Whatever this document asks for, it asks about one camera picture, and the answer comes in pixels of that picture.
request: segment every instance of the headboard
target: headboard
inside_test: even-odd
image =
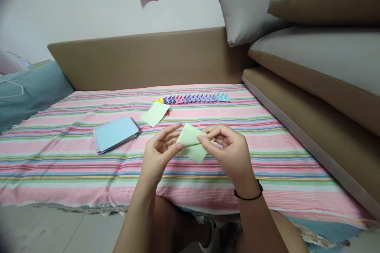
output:
[[[197,83],[241,83],[254,61],[248,45],[229,47],[224,27],[47,46],[77,91]]]

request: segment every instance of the striped blanket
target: striped blanket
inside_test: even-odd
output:
[[[173,104],[156,126],[140,116],[159,96],[228,93],[231,102]],[[95,126],[125,115],[141,133],[97,155]],[[271,209],[298,218],[366,228],[373,218],[321,167],[245,85],[198,84],[74,92],[0,136],[0,202],[50,204],[89,211],[126,210],[139,177],[145,143],[173,123],[203,129],[224,123],[245,135],[252,167]],[[203,215],[238,212],[233,185],[217,161],[176,156],[157,194]]]

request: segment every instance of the leg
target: leg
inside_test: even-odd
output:
[[[211,225],[199,224],[191,214],[156,196],[150,236],[151,252],[179,252],[194,241],[207,246],[211,239]]]
[[[303,241],[300,233],[297,228],[284,217],[282,214],[276,211],[270,211],[272,214],[272,218],[277,226],[278,231],[281,234],[282,239],[285,242],[285,245],[289,251],[289,253],[306,253],[309,252],[308,247],[306,246],[305,241]],[[236,244],[236,253],[246,253],[251,252],[251,250],[247,250],[244,234],[241,232],[239,234],[239,238]]]

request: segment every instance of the light green paper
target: light green paper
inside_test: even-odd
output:
[[[168,109],[169,105],[154,102],[153,106],[150,107],[150,109],[146,113],[144,113],[140,117],[140,119],[142,119],[148,125],[155,127],[160,122],[160,120],[162,120],[163,116],[165,115]]]
[[[201,163],[205,158],[207,151],[198,141],[198,135],[205,136],[207,134],[197,129],[196,127],[193,127],[192,125],[186,123],[183,127],[181,134],[177,139],[177,142],[180,142],[184,145],[184,148],[181,150],[182,155],[186,155],[190,159],[193,159],[196,162]]]

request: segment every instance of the row of origami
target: row of origami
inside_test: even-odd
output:
[[[227,93],[219,94],[188,94],[188,95],[173,95],[165,98],[160,97],[164,104],[185,104],[197,102],[230,102]]]

